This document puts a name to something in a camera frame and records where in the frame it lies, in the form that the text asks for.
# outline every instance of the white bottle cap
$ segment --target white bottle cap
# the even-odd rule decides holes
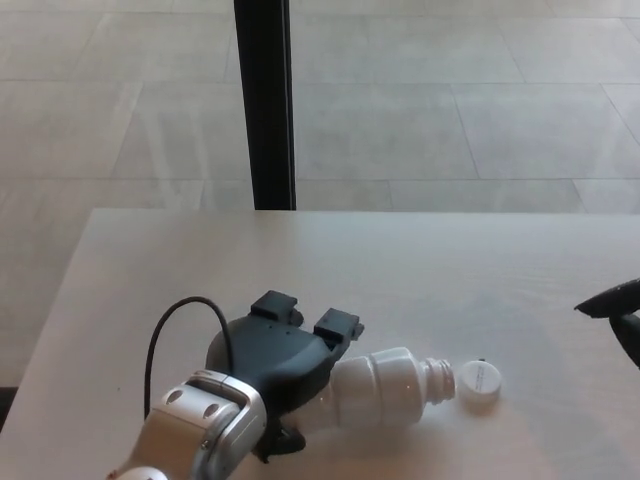
[[[462,366],[458,375],[458,394],[472,405],[489,405],[498,400],[502,375],[496,367],[483,360]]]
[[[160,470],[151,467],[138,467],[125,472],[118,480],[167,480],[167,476]]]

